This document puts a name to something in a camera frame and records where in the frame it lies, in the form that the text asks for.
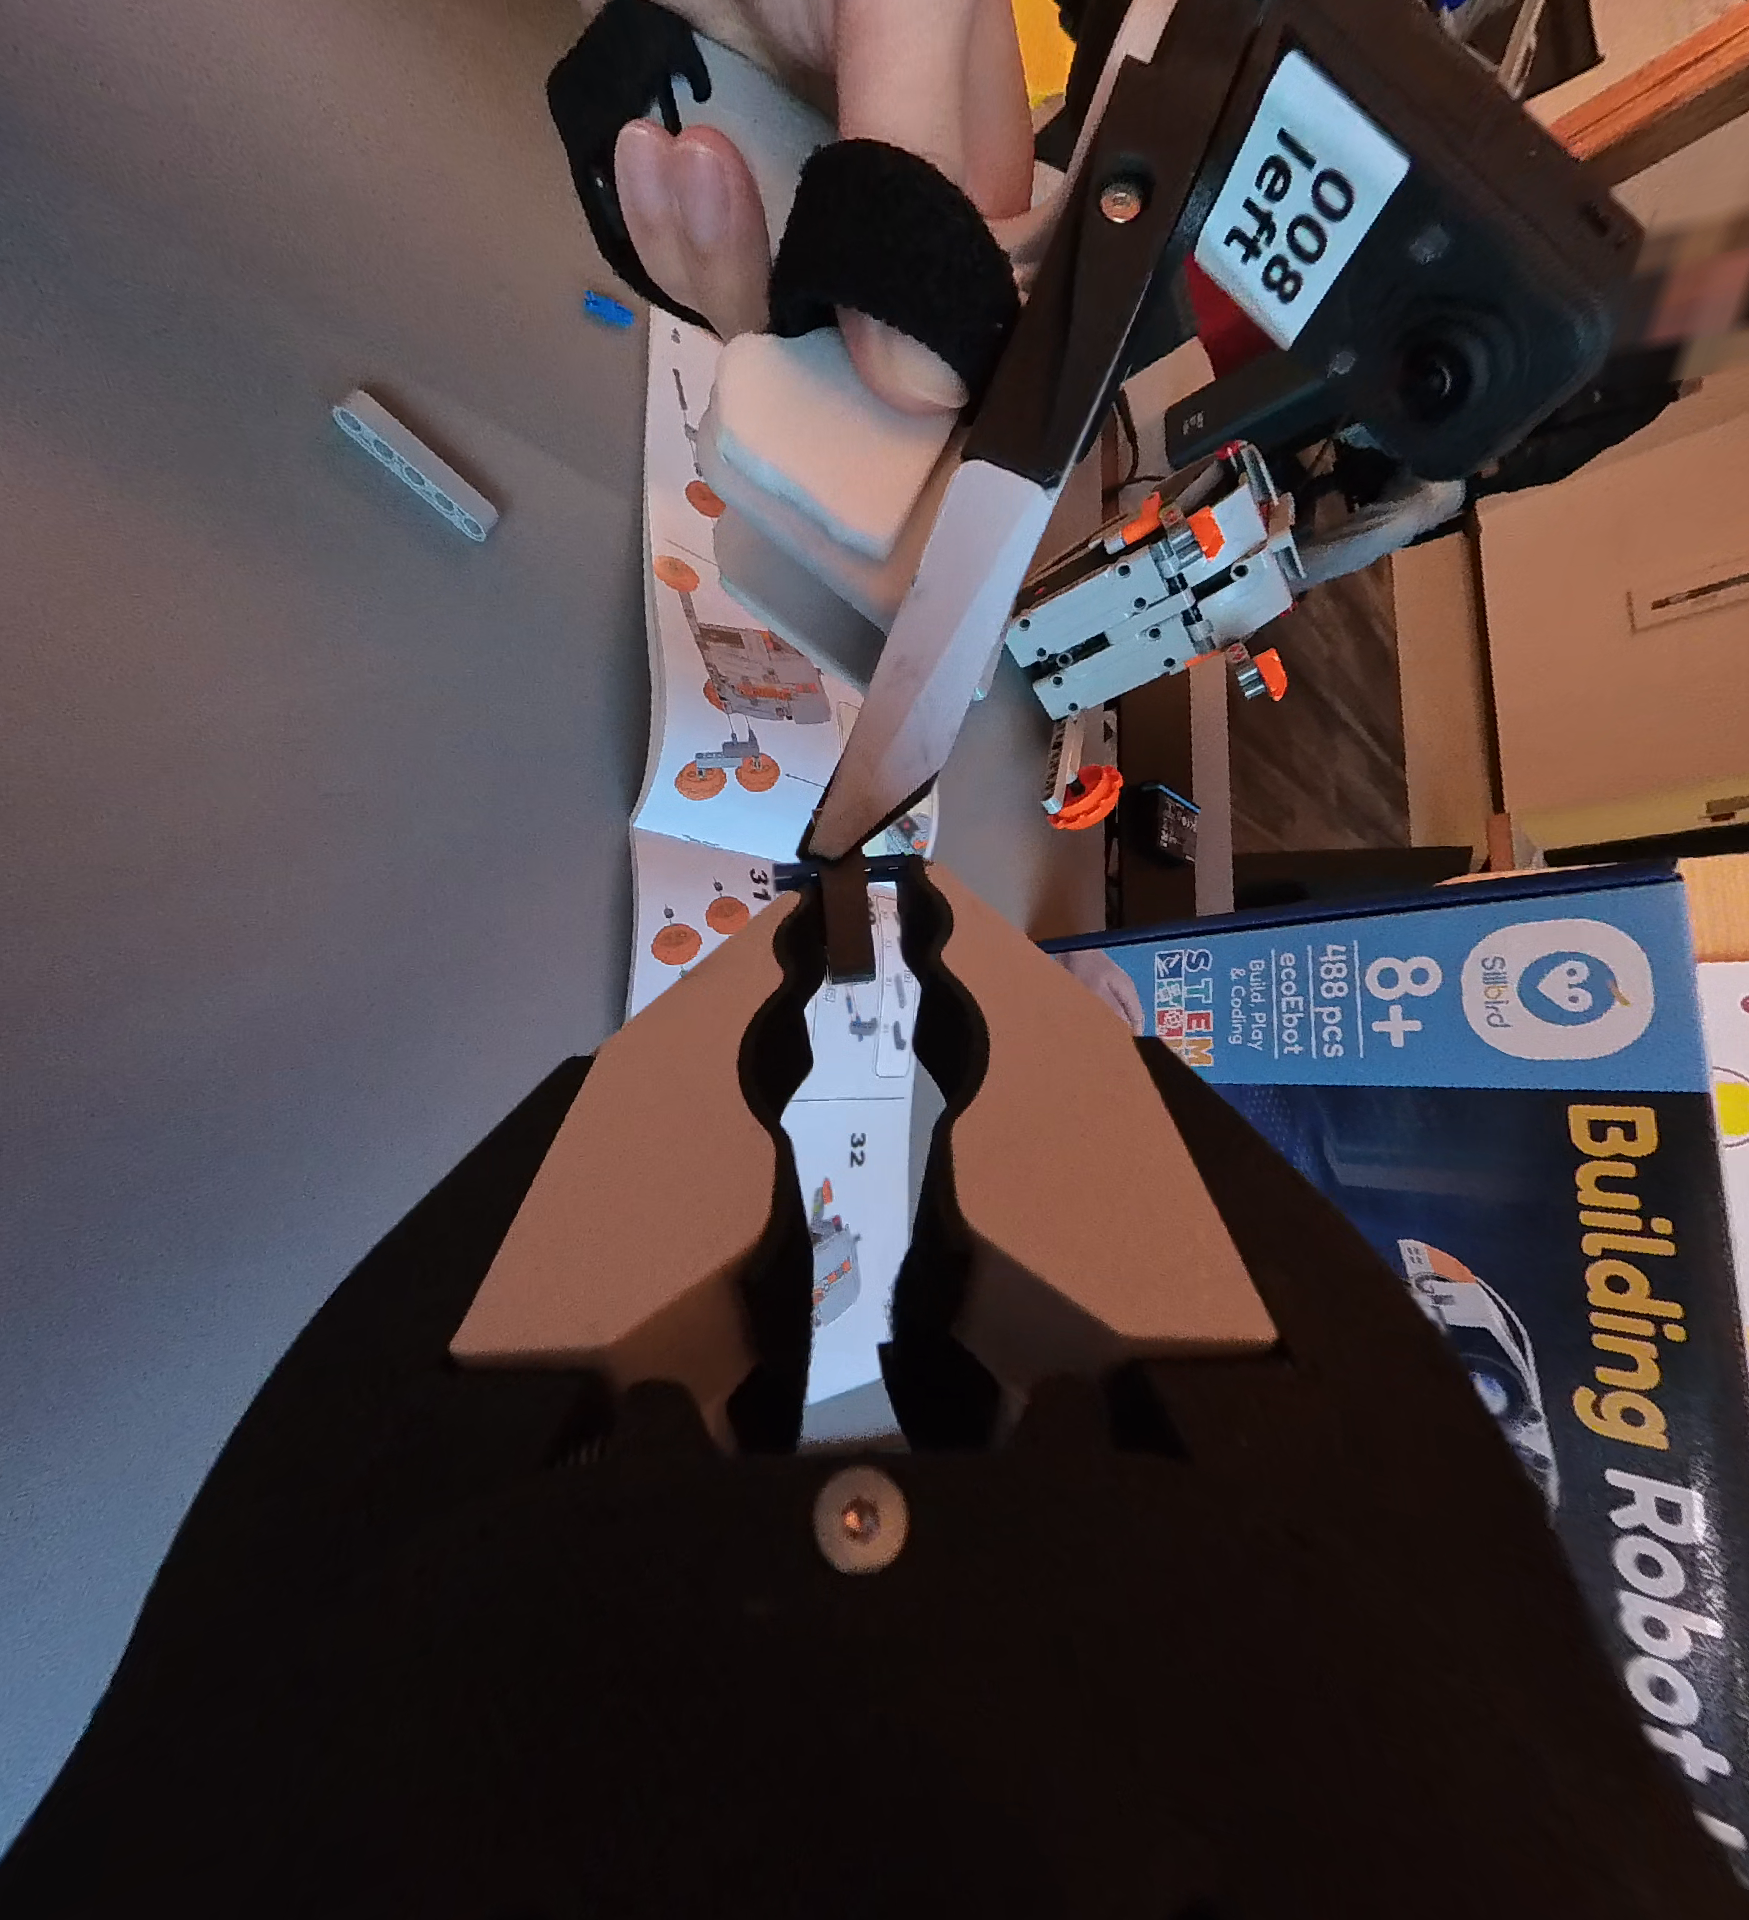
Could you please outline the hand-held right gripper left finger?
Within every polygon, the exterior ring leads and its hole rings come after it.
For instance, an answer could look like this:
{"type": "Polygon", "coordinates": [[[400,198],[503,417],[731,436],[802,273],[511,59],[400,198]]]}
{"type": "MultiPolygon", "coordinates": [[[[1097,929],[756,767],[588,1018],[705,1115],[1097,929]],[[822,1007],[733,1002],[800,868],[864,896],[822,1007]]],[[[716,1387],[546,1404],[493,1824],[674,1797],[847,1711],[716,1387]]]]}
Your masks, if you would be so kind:
{"type": "Polygon", "coordinates": [[[783,893],[580,1063],[459,1365],[674,1382],[719,1441],[798,1446],[812,1253],[782,1118],[824,962],[815,886],[783,893]]]}

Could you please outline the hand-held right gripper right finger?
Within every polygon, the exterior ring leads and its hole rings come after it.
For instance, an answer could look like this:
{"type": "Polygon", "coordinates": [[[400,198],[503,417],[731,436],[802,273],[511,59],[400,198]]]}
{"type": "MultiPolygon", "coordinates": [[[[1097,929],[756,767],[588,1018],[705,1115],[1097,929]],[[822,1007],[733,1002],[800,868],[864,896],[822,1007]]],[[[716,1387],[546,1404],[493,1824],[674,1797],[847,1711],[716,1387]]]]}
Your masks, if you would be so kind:
{"type": "Polygon", "coordinates": [[[1277,1347],[1160,1090],[1174,1055],[942,868],[895,880],[941,1095],[881,1350],[914,1452],[980,1452],[1058,1379],[1277,1347]]]}

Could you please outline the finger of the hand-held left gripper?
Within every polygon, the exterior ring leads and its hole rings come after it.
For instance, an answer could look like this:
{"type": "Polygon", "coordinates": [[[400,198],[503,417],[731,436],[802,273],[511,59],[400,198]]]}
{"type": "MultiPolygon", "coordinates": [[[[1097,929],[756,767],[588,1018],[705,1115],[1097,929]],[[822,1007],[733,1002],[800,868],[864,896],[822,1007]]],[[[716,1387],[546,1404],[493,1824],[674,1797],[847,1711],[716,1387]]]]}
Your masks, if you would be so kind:
{"type": "Polygon", "coordinates": [[[977,685],[997,658],[1009,610],[1061,484],[993,464],[961,464],[924,557],[888,631],[808,853],[855,853],[942,772],[977,685]]]}

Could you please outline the dark grey short beam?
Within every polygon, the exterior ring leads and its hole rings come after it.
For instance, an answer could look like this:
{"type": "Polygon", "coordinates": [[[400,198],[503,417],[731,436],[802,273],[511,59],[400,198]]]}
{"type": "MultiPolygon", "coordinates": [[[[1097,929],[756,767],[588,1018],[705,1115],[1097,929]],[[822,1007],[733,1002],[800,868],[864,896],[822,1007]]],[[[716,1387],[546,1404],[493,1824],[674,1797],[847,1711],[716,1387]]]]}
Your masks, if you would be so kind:
{"type": "Polygon", "coordinates": [[[828,979],[862,986],[879,977],[876,917],[868,898],[868,867],[860,848],[822,861],[817,904],[828,979]]]}

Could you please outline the light grey long beam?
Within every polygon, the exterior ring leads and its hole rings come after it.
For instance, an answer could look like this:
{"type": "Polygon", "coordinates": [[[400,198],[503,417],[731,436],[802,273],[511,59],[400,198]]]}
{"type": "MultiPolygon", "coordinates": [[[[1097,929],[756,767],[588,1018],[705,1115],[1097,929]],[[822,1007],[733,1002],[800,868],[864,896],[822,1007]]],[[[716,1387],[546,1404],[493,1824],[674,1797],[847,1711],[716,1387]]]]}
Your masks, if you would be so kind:
{"type": "Polygon", "coordinates": [[[349,393],[331,404],[330,417],[342,436],[462,538],[483,544],[492,536],[499,509],[373,395],[349,393]]]}

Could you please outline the wooden background desk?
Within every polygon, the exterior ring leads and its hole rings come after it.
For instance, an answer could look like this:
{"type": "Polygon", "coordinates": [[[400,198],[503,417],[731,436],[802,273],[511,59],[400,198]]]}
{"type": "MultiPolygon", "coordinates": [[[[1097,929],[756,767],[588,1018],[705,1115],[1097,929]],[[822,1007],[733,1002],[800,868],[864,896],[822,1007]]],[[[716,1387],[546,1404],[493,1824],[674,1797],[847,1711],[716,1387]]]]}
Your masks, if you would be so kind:
{"type": "Polygon", "coordinates": [[[1749,2],[1563,114],[1551,123],[1551,135],[1615,186],[1746,114],[1749,2]]]}

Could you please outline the grey desk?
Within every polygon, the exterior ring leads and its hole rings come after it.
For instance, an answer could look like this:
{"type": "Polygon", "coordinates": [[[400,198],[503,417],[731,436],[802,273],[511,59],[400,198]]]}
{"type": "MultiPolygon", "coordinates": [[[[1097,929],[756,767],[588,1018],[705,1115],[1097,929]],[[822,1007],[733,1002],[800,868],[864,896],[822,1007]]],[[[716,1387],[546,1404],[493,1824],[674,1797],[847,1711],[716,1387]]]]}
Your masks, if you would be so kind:
{"type": "Polygon", "coordinates": [[[0,4],[0,1856],[272,1365],[624,1007],[646,352],[582,310],[575,27],[0,4]]]}

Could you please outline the person's left hand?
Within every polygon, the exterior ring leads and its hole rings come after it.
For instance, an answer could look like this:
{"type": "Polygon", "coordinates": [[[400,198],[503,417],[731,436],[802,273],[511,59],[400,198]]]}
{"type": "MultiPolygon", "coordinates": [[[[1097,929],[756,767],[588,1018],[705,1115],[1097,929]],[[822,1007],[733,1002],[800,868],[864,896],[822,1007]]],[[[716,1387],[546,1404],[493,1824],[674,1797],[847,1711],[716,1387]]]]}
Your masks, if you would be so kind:
{"type": "Polygon", "coordinates": [[[572,55],[607,57],[572,173],[608,271],[723,340],[834,327],[862,389],[949,422],[989,382],[1014,327],[1012,241],[1034,204],[1034,123],[1008,4],[680,2],[678,27],[590,7],[572,55]],[[779,246],[723,123],[678,120],[733,76],[716,43],[826,118],[779,246]]]}

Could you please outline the grey orange toy robot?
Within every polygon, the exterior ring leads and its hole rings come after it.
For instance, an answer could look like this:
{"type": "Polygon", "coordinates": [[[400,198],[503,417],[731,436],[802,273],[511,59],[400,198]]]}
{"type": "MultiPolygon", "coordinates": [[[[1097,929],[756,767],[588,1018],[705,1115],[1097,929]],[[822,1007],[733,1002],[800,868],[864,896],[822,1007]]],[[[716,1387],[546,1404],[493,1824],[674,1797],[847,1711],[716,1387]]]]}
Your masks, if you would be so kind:
{"type": "Polygon", "coordinates": [[[1153,492],[1017,594],[1006,652],[1053,722],[1043,811],[1059,830],[1101,823],[1122,773],[1086,760],[1094,710],[1218,656],[1244,699],[1283,699],[1287,672],[1255,635],[1293,609],[1293,501],[1261,453],[1228,441],[1153,492]]]}

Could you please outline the white instruction booklet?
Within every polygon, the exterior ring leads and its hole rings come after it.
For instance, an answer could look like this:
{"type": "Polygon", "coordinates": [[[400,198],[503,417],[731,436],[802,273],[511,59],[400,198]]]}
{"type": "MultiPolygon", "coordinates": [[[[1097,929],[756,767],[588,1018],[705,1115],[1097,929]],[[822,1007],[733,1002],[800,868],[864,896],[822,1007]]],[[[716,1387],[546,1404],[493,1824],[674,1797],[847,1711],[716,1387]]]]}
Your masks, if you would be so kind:
{"type": "MultiPolygon", "coordinates": [[[[767,276],[806,159],[831,141],[733,46],[685,27],[633,156],[633,243],[657,282],[646,359],[651,739],[633,815],[628,1013],[776,903],[860,717],[886,600],[913,581],[954,416],[891,407],[834,322],[767,331],[767,276]]],[[[917,983],[875,883],[869,979],[808,1002],[809,1071],[783,1129],[812,1250],[806,1438],[891,1424],[879,1347],[911,1227],[917,983]]]]}

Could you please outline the pale cardboard box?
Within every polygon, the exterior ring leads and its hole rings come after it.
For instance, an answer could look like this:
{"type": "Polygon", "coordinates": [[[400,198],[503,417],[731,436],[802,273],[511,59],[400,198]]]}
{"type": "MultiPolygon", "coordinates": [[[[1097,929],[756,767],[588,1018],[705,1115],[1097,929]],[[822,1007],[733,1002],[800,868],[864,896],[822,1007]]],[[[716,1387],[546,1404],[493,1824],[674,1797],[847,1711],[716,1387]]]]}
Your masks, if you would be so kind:
{"type": "Polygon", "coordinates": [[[1512,826],[1547,853],[1749,826],[1749,373],[1477,526],[1512,826]]]}

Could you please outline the blue robot kit box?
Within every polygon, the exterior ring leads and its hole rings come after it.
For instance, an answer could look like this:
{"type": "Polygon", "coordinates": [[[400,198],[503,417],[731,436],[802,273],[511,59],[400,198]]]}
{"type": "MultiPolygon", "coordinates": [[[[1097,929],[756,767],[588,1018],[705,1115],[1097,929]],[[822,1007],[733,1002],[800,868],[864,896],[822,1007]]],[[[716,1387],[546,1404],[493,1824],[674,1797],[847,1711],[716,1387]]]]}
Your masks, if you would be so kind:
{"type": "Polygon", "coordinates": [[[1749,1884],[1749,1319],[1682,877],[1475,879],[1048,952],[1444,1335],[1749,1884]]]}

